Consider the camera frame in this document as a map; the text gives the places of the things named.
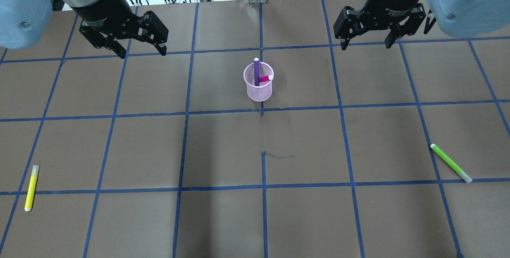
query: yellow highlighter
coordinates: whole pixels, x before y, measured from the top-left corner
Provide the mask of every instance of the yellow highlighter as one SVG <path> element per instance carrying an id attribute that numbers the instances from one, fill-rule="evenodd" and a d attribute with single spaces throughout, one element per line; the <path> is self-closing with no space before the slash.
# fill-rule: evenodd
<path id="1" fill-rule="evenodd" d="M 25 202 L 25 211 L 31 211 L 33 204 L 33 195 L 35 194 L 35 185 L 37 184 L 37 175 L 39 174 L 39 166 L 32 167 L 32 175 L 30 176 L 29 191 L 27 192 L 27 201 Z"/>

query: grid square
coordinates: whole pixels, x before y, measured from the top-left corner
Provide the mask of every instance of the grid square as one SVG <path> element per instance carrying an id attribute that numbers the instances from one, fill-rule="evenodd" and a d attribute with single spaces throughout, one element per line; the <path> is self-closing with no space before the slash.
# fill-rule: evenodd
<path id="1" fill-rule="evenodd" d="M 75 18 L 74 11 L 53 12 L 37 44 L 27 49 L 9 49 L 4 60 L 62 58 Z"/>
<path id="2" fill-rule="evenodd" d="M 492 100 L 467 42 L 404 44 L 421 102 Z"/>
<path id="3" fill-rule="evenodd" d="M 510 138 L 495 104 L 422 106 L 432 143 L 472 178 L 510 176 Z M 438 156 L 442 179 L 459 176 Z"/>
<path id="4" fill-rule="evenodd" d="M 96 189 L 109 130 L 109 119 L 44 122 L 30 166 L 40 165 L 37 190 Z"/>
<path id="5" fill-rule="evenodd" d="M 257 48 L 259 34 L 258 4 L 248 0 L 200 3 L 195 50 Z"/>
<path id="6" fill-rule="evenodd" d="M 93 194 L 38 194 L 33 209 L 24 211 L 21 195 L 5 240 L 2 258 L 81 257 L 87 236 Z"/>
<path id="7" fill-rule="evenodd" d="M 262 17 L 264 47 L 329 44 L 321 0 L 268 0 Z"/>
<path id="8" fill-rule="evenodd" d="M 262 190 L 183 192 L 177 257 L 264 256 Z"/>
<path id="9" fill-rule="evenodd" d="M 275 71 L 265 108 L 338 106 L 329 48 L 268 50 L 264 62 Z"/>
<path id="10" fill-rule="evenodd" d="M 480 63 L 496 97 L 510 99 L 510 40 L 473 41 Z"/>
<path id="11" fill-rule="evenodd" d="M 117 113 L 186 111 L 190 55 L 129 57 Z"/>
<path id="12" fill-rule="evenodd" d="M 268 184 L 349 182 L 338 109 L 267 111 L 261 119 Z"/>
<path id="13" fill-rule="evenodd" d="M 138 14 L 142 16 L 145 12 L 152 10 L 168 28 L 167 52 L 191 51 L 195 8 L 195 3 L 139 6 Z M 130 54 L 157 52 L 151 44 L 136 40 L 131 42 L 129 50 Z"/>
<path id="14" fill-rule="evenodd" d="M 184 116 L 115 120 L 103 189 L 179 185 Z"/>
<path id="15" fill-rule="evenodd" d="M 3 63 L 0 118 L 42 117 L 59 62 Z"/>
<path id="16" fill-rule="evenodd" d="M 414 102 L 406 66 L 398 48 L 383 45 L 334 48 L 342 104 Z"/>
<path id="17" fill-rule="evenodd" d="M 189 117 L 184 187 L 262 183 L 260 113 Z"/>
<path id="18" fill-rule="evenodd" d="M 366 257 L 455 257 L 437 185 L 356 187 Z"/>
<path id="19" fill-rule="evenodd" d="M 344 109 L 357 182 L 435 180 L 416 107 Z"/>
<path id="20" fill-rule="evenodd" d="M 135 12 L 135 7 L 130 7 L 131 11 Z M 86 56 L 108 56 L 116 54 L 112 50 L 108 50 L 106 48 L 96 49 L 81 33 L 80 33 L 80 25 L 82 24 L 82 18 L 78 17 L 78 21 L 76 22 L 75 31 L 73 32 L 73 36 L 71 37 L 71 41 L 69 42 L 69 47 L 67 48 L 66 57 L 86 57 Z M 118 42 L 127 48 L 129 40 L 118 40 Z"/>
<path id="21" fill-rule="evenodd" d="M 360 257 L 350 188 L 267 190 L 270 257 Z"/>
<path id="22" fill-rule="evenodd" d="M 122 59 L 69 60 L 62 65 L 49 117 L 111 115 Z"/>
<path id="23" fill-rule="evenodd" d="M 176 199 L 176 192 L 100 194 L 87 257 L 171 257 Z"/>
<path id="24" fill-rule="evenodd" d="M 40 122 L 0 123 L 0 191 L 18 191 L 39 125 Z"/>
<path id="25" fill-rule="evenodd" d="M 244 68 L 258 51 L 195 54 L 191 80 L 190 111 L 257 109 L 243 79 Z"/>
<path id="26" fill-rule="evenodd" d="M 510 182 L 444 184 L 462 254 L 505 257 L 510 253 Z"/>

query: purple marker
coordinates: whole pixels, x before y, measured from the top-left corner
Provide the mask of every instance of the purple marker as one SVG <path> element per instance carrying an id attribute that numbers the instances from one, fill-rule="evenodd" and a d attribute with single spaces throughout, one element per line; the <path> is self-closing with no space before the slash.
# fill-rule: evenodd
<path id="1" fill-rule="evenodd" d="M 259 58 L 253 59 L 253 73 L 255 74 L 255 86 L 260 86 L 260 62 Z"/>

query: pink marker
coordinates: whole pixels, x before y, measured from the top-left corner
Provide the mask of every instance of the pink marker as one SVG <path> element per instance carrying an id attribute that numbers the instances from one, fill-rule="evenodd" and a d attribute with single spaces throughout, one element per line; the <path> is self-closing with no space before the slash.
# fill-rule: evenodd
<path id="1" fill-rule="evenodd" d="M 259 82 L 272 81 L 273 78 L 275 78 L 273 75 L 267 75 L 267 76 L 264 76 L 264 77 L 260 77 Z"/>

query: blue tape line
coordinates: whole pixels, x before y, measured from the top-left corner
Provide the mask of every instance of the blue tape line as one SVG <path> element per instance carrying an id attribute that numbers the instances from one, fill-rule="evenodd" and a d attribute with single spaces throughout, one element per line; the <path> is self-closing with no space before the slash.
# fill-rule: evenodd
<path id="1" fill-rule="evenodd" d="M 510 127 L 508 127 L 508 122 L 505 119 L 505 114 L 503 113 L 503 110 L 501 109 L 501 105 L 499 104 L 498 98 L 496 97 L 496 93 L 494 93 L 494 90 L 492 89 L 492 86 L 490 85 L 490 82 L 488 81 L 487 74 L 485 73 L 485 70 L 483 69 L 483 66 L 481 65 L 480 59 L 477 55 L 477 52 L 475 51 L 475 48 L 473 46 L 473 43 L 468 40 L 469 47 L 471 48 L 471 51 L 473 52 L 473 56 L 475 57 L 475 60 L 477 61 L 477 64 L 480 68 L 481 75 L 483 76 L 483 79 L 485 80 L 485 83 L 487 84 L 488 90 L 490 91 L 490 95 L 492 96 L 492 99 L 494 100 L 494 104 L 496 104 L 496 107 L 498 108 L 499 115 L 501 116 L 501 120 L 503 121 L 503 125 L 505 126 L 506 133 L 510 137 Z"/>
<path id="2" fill-rule="evenodd" d="M 190 54 L 190 69 L 188 73 L 188 90 L 186 91 L 186 119 L 184 120 L 184 136 L 182 137 L 182 153 L 180 157 L 180 170 L 179 170 L 179 191 L 177 191 L 177 203 L 175 205 L 175 225 L 173 227 L 173 253 L 172 257 L 175 258 L 177 254 L 177 234 L 179 232 L 179 218 L 180 218 L 180 198 L 182 196 L 182 179 L 184 176 L 184 160 L 186 156 L 186 140 L 188 138 L 188 120 L 190 115 L 190 93 L 191 93 L 191 77 L 193 76 L 193 57 L 195 55 L 195 39 L 196 39 L 196 25 L 198 22 L 198 6 L 195 7 L 195 20 L 193 22 L 193 37 L 191 40 L 191 54 Z"/>
<path id="3" fill-rule="evenodd" d="M 219 50 L 197 50 L 193 51 L 195 54 L 199 53 L 222 53 L 222 52 L 243 52 L 243 51 L 253 51 L 252 48 L 239 48 L 239 49 L 219 49 Z"/>
<path id="4" fill-rule="evenodd" d="M 44 62 L 60 61 L 61 58 L 43 58 L 43 59 L 23 59 L 23 60 L 5 60 L 4 63 L 23 63 L 23 62 Z"/>
<path id="5" fill-rule="evenodd" d="M 67 54 L 67 49 L 69 48 L 69 43 L 71 42 L 71 37 L 73 36 L 73 32 L 74 32 L 77 21 L 78 21 L 78 15 L 75 16 L 75 21 L 73 22 L 73 27 L 71 28 L 71 32 L 69 33 L 69 37 L 67 38 L 66 46 L 64 48 L 64 53 L 62 54 L 62 57 L 60 58 L 60 64 L 57 69 L 57 74 L 55 74 L 55 79 L 53 80 L 53 85 L 51 86 L 51 91 L 49 92 L 48 100 L 46 101 L 46 106 L 44 107 L 44 113 L 42 115 L 42 120 L 41 120 L 41 123 L 39 124 L 39 128 L 37 129 L 35 139 L 33 140 L 33 145 L 30 150 L 29 159 L 27 161 L 27 165 L 25 165 L 25 169 L 24 169 L 23 175 L 22 175 L 22 180 L 20 182 L 20 186 L 18 187 L 18 194 L 16 195 L 16 198 L 14 199 L 14 203 L 11 208 L 11 213 L 9 214 L 9 220 L 7 220 L 7 225 L 5 227 L 4 235 L 2 236 L 2 241 L 0 242 L 0 253 L 2 253 L 2 249 L 4 248 L 5 239 L 7 238 L 7 233 L 9 232 L 9 227 L 11 226 L 12 218 L 14 216 L 14 212 L 16 211 L 16 206 L 18 205 L 18 200 L 20 198 L 20 192 L 22 191 L 25 178 L 27 177 L 27 173 L 29 171 L 31 160 L 33 158 L 33 153 L 35 152 L 35 148 L 37 146 L 37 141 L 39 140 L 39 136 L 41 134 L 42 125 L 44 124 L 44 118 L 46 117 L 46 114 L 48 113 L 49 103 L 51 102 L 51 98 L 53 97 L 53 93 L 55 91 L 55 86 L 57 85 L 57 80 L 59 79 L 60 70 L 62 69 L 62 64 L 64 63 L 65 55 Z"/>
<path id="6" fill-rule="evenodd" d="M 177 54 L 191 54 L 191 51 L 173 51 L 167 52 L 166 55 L 177 55 Z M 160 53 L 139 53 L 139 54 L 131 54 L 130 57 L 140 57 L 140 56 L 159 56 Z"/>
<path id="7" fill-rule="evenodd" d="M 464 180 L 397 180 L 385 182 L 356 182 L 356 186 L 400 186 L 400 185 L 433 185 L 443 184 L 464 184 Z M 510 178 L 474 178 L 471 183 L 479 182 L 510 182 Z M 350 182 L 317 182 L 310 184 L 272 184 L 272 185 L 238 185 L 238 186 L 217 186 L 217 187 L 166 187 L 166 188 L 134 188 L 134 189 L 101 189 L 100 193 L 138 193 L 138 192 L 176 192 L 182 191 L 222 191 L 222 190 L 243 190 L 243 189 L 263 189 L 263 188 L 327 188 L 327 187 L 350 187 Z M 94 189 L 78 190 L 42 190 L 36 191 L 36 194 L 87 194 L 95 193 Z M 26 191 L 0 191 L 2 195 L 24 195 Z"/>
<path id="8" fill-rule="evenodd" d="M 479 38 L 470 38 L 470 41 L 483 41 L 483 40 L 505 40 L 510 39 L 510 36 L 500 36 L 500 37 L 479 37 Z"/>
<path id="9" fill-rule="evenodd" d="M 178 191 L 177 187 L 164 188 L 131 188 L 131 189 L 101 189 L 100 193 L 138 193 L 138 192 L 172 192 Z"/>
<path id="10" fill-rule="evenodd" d="M 267 187 L 266 187 L 266 152 L 262 153 L 262 223 L 264 229 L 264 258 L 268 258 L 267 242 Z"/>
<path id="11" fill-rule="evenodd" d="M 263 26 L 263 22 L 264 22 L 264 19 L 262 17 L 262 3 L 259 3 L 259 37 L 260 37 L 260 54 L 259 54 L 259 59 L 261 62 L 264 62 L 264 54 L 263 54 L 263 51 L 264 51 L 264 26 Z M 260 115 L 261 117 L 264 117 L 264 102 L 260 102 Z"/>
<path id="12" fill-rule="evenodd" d="M 510 100 L 498 100 L 500 103 L 508 103 Z M 494 100 L 479 100 L 479 101 L 459 101 L 459 102 L 420 102 L 422 106 L 439 106 L 439 105 L 452 105 L 452 104 L 493 104 Z M 415 106 L 416 103 L 391 103 L 391 104 L 352 104 L 343 106 L 344 109 L 353 108 L 384 108 L 384 107 L 405 107 Z M 264 108 L 266 111 L 304 111 L 308 109 L 338 109 L 338 106 L 315 106 L 315 107 L 271 107 Z M 262 109 L 222 109 L 219 111 L 190 111 L 190 115 L 207 115 L 210 113 L 258 113 Z M 182 116 L 186 113 L 178 111 L 175 113 L 124 113 L 116 115 L 116 118 L 131 118 L 131 117 L 160 117 L 160 116 Z M 73 117 L 47 117 L 45 121 L 51 120 L 77 120 L 77 119 L 105 119 L 112 118 L 112 115 L 97 115 L 97 116 L 73 116 Z M 41 121 L 43 118 L 12 118 L 0 119 L 0 122 L 25 122 L 25 121 Z"/>
<path id="13" fill-rule="evenodd" d="M 408 60 L 406 58 L 406 53 L 404 52 L 404 48 L 403 48 L 402 42 L 400 40 L 398 41 L 398 46 L 400 48 L 402 60 L 404 61 L 404 66 L 406 66 L 406 72 L 408 74 L 409 83 L 411 85 L 411 89 L 413 91 L 413 96 L 416 101 L 416 108 L 418 109 L 418 115 L 420 117 L 421 125 L 423 127 L 423 133 L 425 134 L 425 137 L 426 137 L 428 152 L 430 154 L 430 159 L 432 160 L 432 165 L 434 167 L 435 176 L 437 178 L 437 185 L 439 186 L 439 191 L 441 192 L 441 198 L 443 200 L 443 205 L 444 205 L 445 212 L 446 212 L 446 218 L 448 219 L 448 225 L 450 226 L 450 231 L 451 231 L 451 235 L 453 238 L 453 244 L 455 246 L 455 250 L 457 251 L 457 256 L 459 258 L 463 258 L 464 256 L 461 253 L 461 248 L 459 246 L 459 241 L 457 240 L 457 234 L 455 233 L 455 228 L 453 226 L 453 220 L 452 220 L 451 214 L 450 214 L 450 208 L 448 207 L 448 201 L 446 200 L 446 195 L 445 195 L 445 192 L 443 189 L 443 184 L 441 182 L 441 175 L 439 174 L 439 169 L 437 168 L 437 163 L 435 161 L 434 153 L 432 152 L 432 149 L 429 147 L 430 146 L 430 137 L 428 136 L 428 130 L 427 130 L 427 126 L 425 123 L 425 118 L 423 117 L 423 113 L 421 110 L 421 103 L 420 103 L 420 100 L 418 99 L 418 94 L 416 93 L 416 88 L 415 88 L 415 85 L 413 82 L 413 77 L 411 76 Z"/>
<path id="14" fill-rule="evenodd" d="M 138 13 L 138 6 L 135 9 L 135 14 L 136 13 Z M 112 121 L 110 124 L 110 130 L 108 132 L 108 138 L 106 140 L 106 147 L 104 148 L 104 155 L 102 158 L 101 170 L 99 172 L 99 178 L 97 180 L 97 187 L 96 187 L 95 195 L 94 195 L 94 203 L 92 205 L 92 211 L 90 213 L 89 227 L 87 229 L 87 236 L 85 238 L 85 245 L 83 247 L 83 258 L 87 257 L 87 252 L 89 250 L 90 235 L 92 234 L 92 226 L 94 225 L 95 211 L 97 209 L 97 202 L 99 200 L 99 194 L 100 194 L 100 189 L 101 189 L 101 184 L 102 184 L 102 177 L 104 175 L 104 168 L 106 167 L 108 151 L 110 150 L 110 142 L 112 140 L 113 127 L 115 126 L 115 117 L 117 115 L 117 107 L 118 107 L 119 99 L 120 99 L 120 91 L 122 90 L 122 82 L 124 80 L 124 73 L 126 71 L 126 64 L 128 62 L 127 60 L 129 58 L 129 49 L 131 48 L 131 39 L 129 39 L 127 46 L 128 47 L 126 48 L 126 56 L 124 58 L 124 62 L 122 63 L 122 71 L 120 72 L 119 84 L 117 87 L 117 95 L 115 97 L 115 104 L 113 106 L 113 114 L 112 114 Z"/>
<path id="15" fill-rule="evenodd" d="M 260 37 L 260 61 L 264 62 L 264 57 L 262 54 L 262 51 L 264 51 L 264 26 L 263 26 L 264 19 L 262 17 L 262 3 L 259 3 L 259 37 Z"/>
<path id="16" fill-rule="evenodd" d="M 222 111 L 190 111 L 190 115 L 208 115 L 211 113 L 253 113 L 260 109 L 224 109 Z"/>
<path id="17" fill-rule="evenodd" d="M 176 113 L 125 113 L 123 115 L 117 115 L 117 118 L 133 118 L 133 117 L 166 117 L 166 116 L 182 116 L 186 113 L 178 111 Z"/>
<path id="18" fill-rule="evenodd" d="M 1 64 L 2 64 L 2 62 L 4 61 L 5 56 L 7 55 L 7 51 L 8 51 L 8 49 L 7 49 L 7 48 L 5 48 L 4 53 L 2 54 L 2 57 L 0 58 L 0 65 L 1 65 Z"/>
<path id="19" fill-rule="evenodd" d="M 313 184 L 272 184 L 266 188 L 351 187 L 350 182 L 318 182 Z"/>
<path id="20" fill-rule="evenodd" d="M 44 118 L 45 121 L 58 121 L 58 120 L 88 120 L 88 119 L 109 119 L 113 118 L 112 115 L 100 116 L 72 116 L 72 117 L 49 117 Z"/>
<path id="21" fill-rule="evenodd" d="M 0 119 L 0 122 L 28 122 L 28 121 L 42 121 L 42 118 Z"/>
<path id="22" fill-rule="evenodd" d="M 217 186 L 217 187 L 183 187 L 182 191 L 219 191 L 219 190 L 239 190 L 239 189 L 258 189 L 261 185 L 240 185 L 240 186 Z"/>
<path id="23" fill-rule="evenodd" d="M 330 31 L 330 23 L 328 21 L 328 13 L 326 12 L 326 4 L 324 3 L 324 0 L 321 0 L 322 3 L 322 11 L 324 12 L 324 20 L 326 21 L 326 30 L 328 32 L 328 42 L 330 44 L 330 55 L 331 55 L 331 64 L 333 66 L 333 78 L 335 79 L 335 88 L 337 91 L 337 99 L 338 99 L 338 105 L 342 106 L 339 108 L 340 111 L 340 122 L 342 124 L 342 133 L 344 137 L 344 146 L 345 146 L 345 154 L 347 157 L 347 167 L 349 169 L 349 181 L 352 189 L 352 205 L 354 208 L 354 215 L 355 215 L 355 222 L 356 222 L 356 230 L 357 230 L 357 240 L 359 243 L 359 253 L 362 258 L 365 258 L 365 248 L 363 247 L 363 237 L 361 234 L 361 223 L 359 221 L 359 212 L 357 208 L 357 198 L 356 198 L 356 185 L 355 185 L 355 179 L 354 174 L 352 171 L 352 163 L 351 163 L 351 157 L 350 157 L 350 151 L 349 151 L 349 140 L 347 138 L 347 130 L 345 127 L 345 120 L 344 120 L 344 110 L 343 110 L 343 104 L 342 104 L 342 97 L 340 96 L 340 90 L 338 87 L 338 78 L 337 78 L 337 67 L 335 64 L 335 54 L 333 53 L 333 42 L 331 40 L 331 31 Z"/>
<path id="24" fill-rule="evenodd" d="M 343 106 L 344 109 L 353 109 L 353 108 L 380 108 L 380 107 L 406 107 L 406 106 L 415 106 L 416 103 L 392 103 L 392 104 L 354 104 Z"/>
<path id="25" fill-rule="evenodd" d="M 119 58 L 119 57 L 117 55 L 99 55 L 99 56 L 69 57 L 66 58 L 66 60 L 104 59 L 104 58 Z"/>
<path id="26" fill-rule="evenodd" d="M 321 47 L 329 47 L 329 45 L 328 44 L 320 44 L 320 45 L 277 46 L 277 47 L 264 47 L 264 50 L 303 49 L 303 48 L 321 48 Z"/>

